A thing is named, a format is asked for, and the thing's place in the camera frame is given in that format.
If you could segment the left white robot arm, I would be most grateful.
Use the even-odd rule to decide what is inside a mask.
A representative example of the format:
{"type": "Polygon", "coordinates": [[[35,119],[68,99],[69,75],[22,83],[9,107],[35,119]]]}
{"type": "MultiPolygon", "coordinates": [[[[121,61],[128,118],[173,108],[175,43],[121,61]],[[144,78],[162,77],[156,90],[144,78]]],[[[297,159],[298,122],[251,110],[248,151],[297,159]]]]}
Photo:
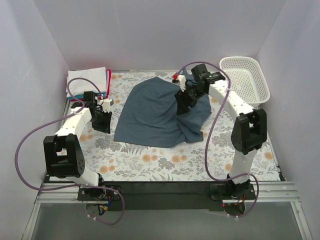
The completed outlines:
{"type": "Polygon", "coordinates": [[[103,199],[107,191],[100,183],[99,174],[86,167],[80,137],[88,123],[95,131],[110,134],[113,104],[110,98],[100,99],[93,91],[84,92],[83,100],[72,104],[71,117],[54,135],[43,140],[47,174],[79,185],[90,185],[89,194],[95,200],[103,199]]]}

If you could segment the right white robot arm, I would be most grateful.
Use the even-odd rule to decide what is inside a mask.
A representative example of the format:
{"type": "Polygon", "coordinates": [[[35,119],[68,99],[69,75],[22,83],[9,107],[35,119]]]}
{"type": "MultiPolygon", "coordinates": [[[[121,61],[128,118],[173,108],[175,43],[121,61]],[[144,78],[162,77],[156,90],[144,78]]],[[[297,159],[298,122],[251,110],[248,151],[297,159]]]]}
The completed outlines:
{"type": "Polygon", "coordinates": [[[206,66],[207,62],[194,62],[191,70],[194,83],[190,83],[180,71],[173,76],[173,83],[180,87],[175,94],[176,113],[179,116],[189,113],[205,95],[220,103],[220,111],[227,111],[234,122],[230,137],[235,149],[232,168],[225,179],[208,173],[214,180],[209,188],[212,196],[237,199],[253,190],[251,168],[257,151],[267,140],[267,113],[250,106],[233,91],[231,79],[225,71],[209,72],[206,66]]]}

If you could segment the blue grey t shirt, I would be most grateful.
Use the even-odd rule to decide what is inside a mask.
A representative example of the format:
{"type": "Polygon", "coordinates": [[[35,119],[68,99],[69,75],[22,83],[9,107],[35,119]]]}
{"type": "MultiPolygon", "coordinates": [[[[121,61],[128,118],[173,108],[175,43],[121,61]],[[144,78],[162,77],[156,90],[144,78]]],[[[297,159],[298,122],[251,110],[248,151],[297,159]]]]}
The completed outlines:
{"type": "Polygon", "coordinates": [[[205,95],[190,112],[177,115],[179,89],[159,77],[135,85],[121,111],[114,141],[159,148],[203,141],[201,128],[212,114],[210,100],[205,95]]]}

